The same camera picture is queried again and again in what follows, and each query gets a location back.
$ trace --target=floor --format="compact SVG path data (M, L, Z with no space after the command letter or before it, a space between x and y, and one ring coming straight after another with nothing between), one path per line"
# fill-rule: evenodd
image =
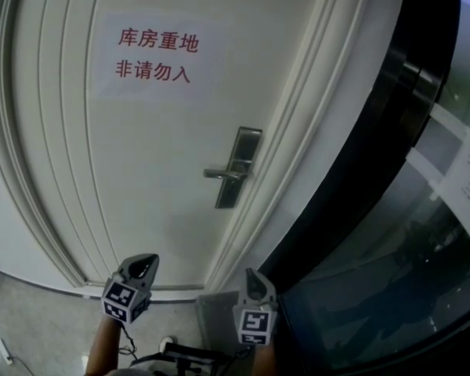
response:
M101 316L98 300L58 294L0 274L0 338L35 376L84 374ZM179 344L201 347L193 303L152 305L128 332L138 357L155 353L166 335L175 336ZM122 334L121 345L126 344ZM120 356L119 367L131 360ZM8 366L0 357L2 375L28 373L17 361Z

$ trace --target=cable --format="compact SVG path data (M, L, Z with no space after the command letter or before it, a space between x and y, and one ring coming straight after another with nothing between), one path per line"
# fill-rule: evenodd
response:
M131 343L131 347L129 347L128 345L125 345L121 348L118 349L118 353L121 354L121 355L132 355L134 356L134 359L137 360L138 357L136 356L135 352L138 350L136 348L136 346L134 345L134 339L131 338L131 336L128 335L128 332L125 330L125 326L122 322L118 322L120 324L120 327L121 329L124 331L124 334L125 334L125 337L127 337L127 339L130 341Z
M233 362L236 360L245 360L249 354L251 353L253 347L247 347L245 349L242 349L241 351L237 352L234 356L231 357L231 359L228 361L228 363L225 365L225 368L222 370L221 374L219 376L224 376L226 372L231 368L233 365Z
M30 370L28 365L26 365L21 358L18 358L17 356L10 356L9 358L11 360L16 360L17 362L19 362L21 365L24 366L24 369L26 369L31 376L34 376L34 373Z

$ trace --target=electronic door lock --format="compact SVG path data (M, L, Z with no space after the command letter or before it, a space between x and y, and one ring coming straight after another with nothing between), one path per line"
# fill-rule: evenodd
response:
M244 180L249 176L261 135L260 129L240 127L226 170L204 170L205 178L223 180L215 206L217 209L235 207Z

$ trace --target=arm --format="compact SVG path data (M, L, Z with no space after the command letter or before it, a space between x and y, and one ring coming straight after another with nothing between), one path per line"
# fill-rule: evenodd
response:
M273 341L269 345L256 348L252 376L277 376L277 358Z
M85 376L105 376L118 367L120 326L116 320L105 316L101 320L92 343Z

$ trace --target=glass wall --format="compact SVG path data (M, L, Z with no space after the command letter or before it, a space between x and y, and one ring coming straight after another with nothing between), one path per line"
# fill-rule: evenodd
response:
M470 125L470 0L461 3L439 104ZM430 119L416 149L446 174L460 145ZM284 300L312 361L338 369L397 353L448 332L470 312L470 237L406 163L358 227Z

